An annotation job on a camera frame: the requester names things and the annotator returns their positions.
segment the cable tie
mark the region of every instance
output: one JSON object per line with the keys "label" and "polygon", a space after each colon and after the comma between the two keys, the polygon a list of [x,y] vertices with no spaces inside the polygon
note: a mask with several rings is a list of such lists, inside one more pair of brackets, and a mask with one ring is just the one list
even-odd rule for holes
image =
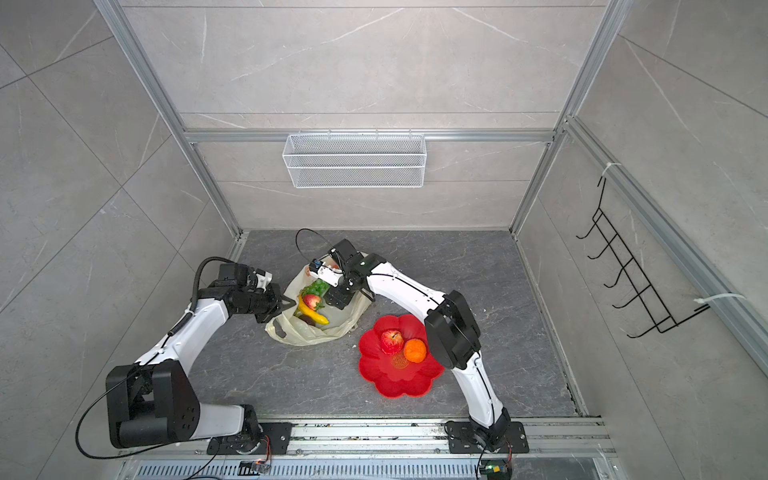
{"label": "cable tie", "polygon": [[613,167],[614,165],[621,165],[621,164],[615,164],[615,163],[613,163],[613,162],[608,162],[607,164],[605,164],[605,169],[603,169],[603,173],[602,173],[602,174],[600,174],[600,176],[601,176],[601,177],[605,177],[605,172],[607,172],[607,171],[608,171],[608,169],[609,169],[609,168],[611,168],[611,167]]}
{"label": "cable tie", "polygon": [[746,300],[746,297],[744,295],[741,295],[740,293],[718,293],[717,295],[708,296],[707,298],[694,298],[694,302],[705,304],[705,303],[709,303],[712,300],[716,300],[719,298],[726,298],[728,296]]}

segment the gray marble wall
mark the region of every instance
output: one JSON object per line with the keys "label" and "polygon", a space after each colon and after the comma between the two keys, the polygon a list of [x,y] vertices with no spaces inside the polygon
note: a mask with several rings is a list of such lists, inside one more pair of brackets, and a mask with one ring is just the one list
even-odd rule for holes
{"label": "gray marble wall", "polygon": [[185,121],[219,128],[552,127],[604,10],[600,0],[122,4]]}
{"label": "gray marble wall", "polygon": [[90,0],[0,12],[0,478],[97,478],[84,402],[232,238]]}
{"label": "gray marble wall", "polygon": [[424,187],[395,189],[294,188],[281,143],[199,148],[245,229],[456,230],[507,228],[544,145],[431,143]]}
{"label": "gray marble wall", "polygon": [[[190,128],[552,128],[605,2],[122,5]],[[278,144],[200,146],[247,229],[506,228],[543,148],[430,144],[423,188],[297,190]]]}
{"label": "gray marble wall", "polygon": [[[741,293],[766,303],[765,2],[636,2],[580,117]],[[768,380],[706,312],[650,326],[615,262],[579,240],[600,170],[576,145],[558,155],[520,241],[593,415],[633,478],[762,478]],[[604,207],[678,318],[700,294],[610,188]]]}

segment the metal vent grille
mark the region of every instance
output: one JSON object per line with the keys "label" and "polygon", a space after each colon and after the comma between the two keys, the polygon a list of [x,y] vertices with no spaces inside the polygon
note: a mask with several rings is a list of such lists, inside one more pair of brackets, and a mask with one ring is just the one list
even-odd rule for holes
{"label": "metal vent grille", "polygon": [[[205,464],[204,460],[144,460],[134,480],[181,480]],[[213,461],[198,475],[213,475],[223,480],[259,478],[263,480],[300,480],[324,478],[352,480],[360,478],[444,478],[475,477],[476,460],[471,458],[434,459],[350,459],[350,460],[275,460],[268,474],[238,475],[240,460]]]}

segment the robotic arm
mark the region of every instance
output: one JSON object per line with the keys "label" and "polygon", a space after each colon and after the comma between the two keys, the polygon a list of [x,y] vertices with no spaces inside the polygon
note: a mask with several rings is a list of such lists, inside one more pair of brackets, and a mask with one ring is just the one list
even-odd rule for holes
{"label": "robotic arm", "polygon": [[[226,263],[217,280],[198,290],[203,267],[211,260]],[[186,372],[233,314],[253,314],[258,323],[265,323],[296,305],[271,280],[269,272],[224,258],[202,262],[184,316],[134,364],[117,366],[107,375],[110,440],[115,448],[212,437],[220,437],[222,453],[227,449],[250,453],[259,445],[262,429],[253,407],[200,403]]]}
{"label": "robotic arm", "polygon": [[[451,370],[464,392],[475,441],[492,452],[505,443],[509,414],[485,373],[480,329],[464,296],[455,290],[446,294],[430,289],[379,255],[363,255],[348,240],[338,242],[329,255],[340,270],[319,260],[310,264],[310,274],[332,286],[326,302],[343,309],[355,292],[371,300],[379,294],[424,322],[430,353]],[[217,280],[198,290],[202,269],[211,260],[226,263]],[[261,445],[264,432],[252,406],[200,403],[186,372],[233,314],[253,314],[258,323],[265,323],[296,305],[271,280],[268,272],[227,259],[203,261],[195,275],[192,301],[179,322],[134,364],[115,367],[107,376],[105,395],[115,448],[212,438],[215,452],[248,454]]]}
{"label": "robotic arm", "polygon": [[477,443],[494,451],[505,442],[510,418],[493,392],[480,353],[480,329],[462,294],[445,294],[407,277],[379,255],[364,256],[348,241],[338,242],[329,255],[339,270],[319,260],[310,274],[331,284],[326,302],[343,309],[360,291],[372,301],[383,295],[424,323],[429,352],[450,369],[467,399]]}

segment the red flower-shaped plate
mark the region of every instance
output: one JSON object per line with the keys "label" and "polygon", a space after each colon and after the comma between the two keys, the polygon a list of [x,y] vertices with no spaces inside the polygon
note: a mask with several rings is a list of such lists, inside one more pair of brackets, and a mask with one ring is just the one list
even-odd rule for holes
{"label": "red flower-shaped plate", "polygon": [[361,356],[357,364],[360,375],[373,382],[376,390],[388,399],[396,399],[403,394],[414,397],[426,395],[432,388],[432,380],[439,377],[444,368],[429,353],[429,348],[423,362],[408,362],[405,368],[397,368],[392,361],[395,356],[386,355],[379,344],[382,333],[389,329],[399,330],[406,342],[420,339],[427,344],[424,324],[413,315],[383,316],[360,337],[358,346]]}

